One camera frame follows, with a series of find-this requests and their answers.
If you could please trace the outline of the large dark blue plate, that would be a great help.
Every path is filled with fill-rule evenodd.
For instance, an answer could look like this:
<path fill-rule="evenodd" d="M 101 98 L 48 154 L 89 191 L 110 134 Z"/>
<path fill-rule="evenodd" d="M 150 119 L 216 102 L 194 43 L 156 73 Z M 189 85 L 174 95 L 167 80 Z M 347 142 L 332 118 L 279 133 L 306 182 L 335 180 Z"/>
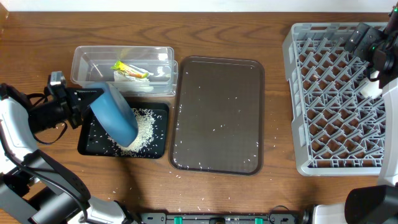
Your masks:
<path fill-rule="evenodd" d="M 120 91 L 107 82 L 95 82 L 85 89 L 99 88 L 104 93 L 90 104 L 98 122 L 122 147 L 128 147 L 138 135 L 136 116 Z"/>

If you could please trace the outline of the white cup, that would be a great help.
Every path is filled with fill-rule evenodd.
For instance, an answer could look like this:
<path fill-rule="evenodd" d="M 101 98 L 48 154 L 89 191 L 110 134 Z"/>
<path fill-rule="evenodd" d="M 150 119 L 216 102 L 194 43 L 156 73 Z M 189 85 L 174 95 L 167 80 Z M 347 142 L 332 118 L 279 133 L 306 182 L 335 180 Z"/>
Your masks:
<path fill-rule="evenodd" d="M 360 82 L 360 86 L 362 89 L 360 90 L 360 94 L 362 94 L 365 98 L 376 99 L 377 97 L 382 95 L 382 90 L 379 88 L 379 80 L 371 81 L 369 78 L 364 78 Z"/>

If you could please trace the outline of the white tissue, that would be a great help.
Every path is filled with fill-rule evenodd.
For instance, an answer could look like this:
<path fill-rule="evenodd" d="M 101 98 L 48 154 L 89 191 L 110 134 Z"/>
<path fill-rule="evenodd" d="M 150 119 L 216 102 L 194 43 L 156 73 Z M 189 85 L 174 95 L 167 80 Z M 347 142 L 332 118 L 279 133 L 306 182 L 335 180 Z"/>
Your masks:
<path fill-rule="evenodd" d="M 113 85 L 123 93 L 148 93 L 154 89 L 154 87 L 150 85 L 148 78 L 136 78 L 123 75 L 119 71 L 114 71 Z"/>

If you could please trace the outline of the green yellow snack wrapper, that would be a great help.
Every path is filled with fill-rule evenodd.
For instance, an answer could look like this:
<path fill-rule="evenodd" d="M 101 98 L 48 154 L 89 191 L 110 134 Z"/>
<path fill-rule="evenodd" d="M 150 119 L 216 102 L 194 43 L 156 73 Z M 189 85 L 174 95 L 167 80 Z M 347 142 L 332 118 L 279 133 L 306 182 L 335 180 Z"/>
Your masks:
<path fill-rule="evenodd" d="M 132 66 L 126 65 L 120 60 L 118 60 L 111 67 L 111 69 L 121 73 L 124 76 L 129 76 L 134 78 L 147 78 L 149 76 L 149 72 L 139 71 L 137 68 L 133 68 Z"/>

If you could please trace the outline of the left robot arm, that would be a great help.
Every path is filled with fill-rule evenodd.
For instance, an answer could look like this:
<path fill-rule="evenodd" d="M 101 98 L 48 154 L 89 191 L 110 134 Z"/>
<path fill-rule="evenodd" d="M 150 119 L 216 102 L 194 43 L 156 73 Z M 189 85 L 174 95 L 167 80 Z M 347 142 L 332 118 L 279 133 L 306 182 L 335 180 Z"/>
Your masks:
<path fill-rule="evenodd" d="M 52 72 L 34 98 L 1 85 L 1 208 L 21 223 L 140 223 L 119 202 L 92 196 L 76 174 L 39 149 L 37 138 L 58 124 L 77 128 L 92 112 L 118 144 L 130 145 L 138 127 L 122 94 L 105 82 L 69 88 L 62 72 Z"/>

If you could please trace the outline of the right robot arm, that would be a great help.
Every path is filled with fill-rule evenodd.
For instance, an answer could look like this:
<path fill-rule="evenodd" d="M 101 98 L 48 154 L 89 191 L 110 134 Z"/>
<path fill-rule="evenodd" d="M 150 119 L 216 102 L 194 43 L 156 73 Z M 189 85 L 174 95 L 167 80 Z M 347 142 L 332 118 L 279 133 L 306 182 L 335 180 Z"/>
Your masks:
<path fill-rule="evenodd" d="M 397 223 L 397 6 L 393 6 L 383 30 L 358 24 L 345 50 L 369 63 L 366 91 L 384 101 L 386 127 L 381 170 L 375 186 L 351 190 L 343 203 L 315 205 L 304 211 L 300 222 Z"/>

